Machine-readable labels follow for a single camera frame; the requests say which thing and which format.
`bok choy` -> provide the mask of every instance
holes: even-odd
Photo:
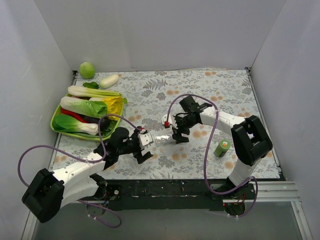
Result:
[[[55,116],[52,121],[52,126],[58,132],[98,134],[98,124],[83,123],[65,114]]]
[[[83,86],[70,86],[68,87],[68,93],[76,97],[90,97],[90,98],[103,98],[106,96],[114,96],[114,97],[121,96],[121,93],[116,91],[92,89],[92,88],[87,88]]]
[[[92,118],[101,118],[107,114],[108,110],[103,101],[88,101],[70,96],[61,98],[60,106],[65,110]]]

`cable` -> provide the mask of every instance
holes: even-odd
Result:
[[[212,127],[212,130],[211,130],[211,133],[210,133],[210,136],[209,136],[209,139],[208,139],[208,143],[206,145],[206,149],[205,149],[205,153],[204,153],[204,161],[203,161],[203,178],[204,178],[204,183],[206,185],[206,187],[209,189],[209,191],[215,195],[227,195],[227,194],[230,194],[230,193],[233,193],[235,190],[239,189],[240,187],[242,187],[243,185],[245,185],[246,183],[250,182],[251,180],[254,180],[256,182],[256,195],[255,195],[255,199],[253,200],[253,203],[251,205],[251,207],[249,208],[249,210],[247,212],[245,212],[244,214],[241,215],[242,216],[245,216],[246,214],[248,214],[248,212],[251,211],[252,209],[252,206],[255,205],[256,203],[256,199],[257,199],[257,194],[258,194],[258,182],[257,182],[257,179],[254,177],[254,176],[251,176],[251,177],[248,177],[246,178],[244,181],[242,181],[238,186],[232,188],[231,190],[228,190],[228,191],[225,191],[225,192],[218,192],[218,191],[214,191],[210,185],[209,185],[209,182],[208,182],[208,178],[207,178],[207,161],[208,161],[208,153],[209,153],[209,149],[210,149],[210,143],[212,141],[212,138],[214,136],[214,133],[215,133],[215,130],[216,130],[216,127],[217,127],[217,124],[218,124],[218,118],[219,118],[219,111],[218,111],[218,107],[216,104],[214,104],[212,101],[210,101],[209,99],[203,97],[203,96],[199,96],[199,95],[196,95],[196,94],[189,94],[189,93],[186,93],[186,94],[182,94],[180,96],[177,96],[170,104],[169,106],[169,109],[168,109],[168,113],[167,113],[167,116],[166,116],[166,119],[168,120],[169,119],[169,115],[170,115],[170,111],[171,111],[171,108],[173,106],[173,104],[181,97],[184,97],[184,96],[193,96],[193,97],[197,97],[197,98],[200,98],[200,99],[203,99],[205,101],[207,101],[208,103],[210,103],[211,105],[213,105],[214,109],[216,110],[215,112],[215,120],[214,120],[214,124],[213,124],[213,127]]]
[[[105,193],[104,202],[101,203],[100,205],[101,205],[101,206],[104,206],[107,202],[108,202],[108,200],[107,200],[107,193]]]
[[[60,150],[54,146],[50,146],[50,145],[36,145],[36,146],[32,146],[30,148],[28,148],[27,150],[24,151],[24,153],[22,153],[20,159],[19,159],[19,162],[18,162],[18,176],[21,180],[21,182],[26,186],[26,187],[29,187],[29,184],[24,180],[24,178],[22,177],[21,175],[21,163],[22,163],[22,160],[24,158],[24,156],[30,152],[31,150],[33,149],[37,149],[37,148],[46,148],[46,149],[52,149],[52,150],[55,150],[59,153],[62,153],[64,155],[67,155],[68,157],[70,158],[73,158],[77,161],[80,161],[80,162],[83,162],[83,163],[98,163],[98,162],[101,162],[106,156],[107,156],[107,150],[106,150],[106,147],[104,145],[104,140],[102,139],[102,135],[101,135],[101,130],[100,130],[100,124],[101,124],[101,121],[102,119],[106,118],[106,117],[109,117],[109,116],[112,116],[112,117],[118,117],[124,121],[126,121],[128,124],[130,124],[132,127],[134,127],[136,130],[138,131],[141,131],[140,128],[137,128],[131,121],[129,121],[128,119],[124,118],[123,116],[119,116],[117,114],[107,114],[107,115],[104,115],[103,117],[100,118],[99,122],[98,122],[98,135],[99,135],[99,138],[100,138],[100,143],[102,145],[102,148],[103,148],[103,156],[102,158],[98,159],[98,160],[85,160],[85,159],[82,159],[82,158],[79,158],[77,156],[74,156],[74,155],[71,155],[63,150]]]
[[[188,113],[187,112],[179,112],[175,116],[179,116],[179,115],[188,115]]]
[[[224,217],[234,217],[234,218],[241,218],[241,217],[244,217],[245,215],[247,215],[248,213],[250,213],[250,211],[254,208],[256,202],[257,202],[257,196],[258,196],[258,181],[257,179],[254,177],[254,176],[251,176],[250,180],[253,180],[254,183],[255,183],[255,195],[254,195],[254,198],[253,198],[253,201],[252,201],[252,204],[251,206],[249,207],[249,209],[247,211],[245,211],[243,214],[240,214],[240,215],[230,215],[229,213],[228,214],[224,214],[224,213],[219,213],[219,212],[211,212],[211,211],[207,211],[207,213],[209,214],[214,214],[214,215],[218,215],[218,216],[224,216]]]
[[[78,202],[80,202],[80,203],[82,203],[82,204],[90,205],[90,206],[93,206],[93,207],[96,207],[96,208],[99,208],[99,209],[104,209],[104,210],[108,211],[109,213],[112,213],[113,215],[115,215],[115,216],[119,219],[118,225],[111,225],[111,224],[107,223],[106,221],[104,221],[103,219],[101,219],[100,217],[97,217],[97,216],[94,216],[94,215],[89,214],[90,217],[92,217],[92,218],[95,219],[95,220],[98,220],[99,222],[103,223],[104,225],[108,226],[109,228],[117,229],[118,227],[121,226],[121,224],[122,224],[122,219],[121,219],[121,217],[119,216],[119,214],[116,213],[115,211],[112,211],[112,210],[110,210],[109,208],[106,208],[106,207],[104,207],[104,206],[96,205],[96,204],[94,204],[94,203],[90,203],[90,202],[83,201],[83,200],[78,200]]]
[[[237,204],[240,202],[240,200],[241,200],[241,196],[239,197],[238,201],[234,202],[233,204],[234,204],[234,205],[237,205]]]
[[[243,200],[242,200],[241,204],[243,204],[245,202],[245,200],[246,200],[246,194],[244,193],[243,194]]]

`green onion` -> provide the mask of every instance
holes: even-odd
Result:
[[[103,98],[105,96],[121,96],[121,93],[116,91],[108,91],[101,89],[92,89],[83,86],[70,86],[68,93],[76,97],[90,97],[90,98]]]

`small green bottle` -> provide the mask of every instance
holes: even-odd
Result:
[[[219,145],[214,150],[214,155],[216,155],[218,158],[223,157],[226,152],[229,150],[231,146],[230,141],[223,139],[219,142]]]

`white radish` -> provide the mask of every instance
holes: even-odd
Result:
[[[113,84],[118,82],[119,76],[117,74],[113,74],[111,76],[108,76],[100,81],[100,87],[103,89],[107,89],[111,87]]]

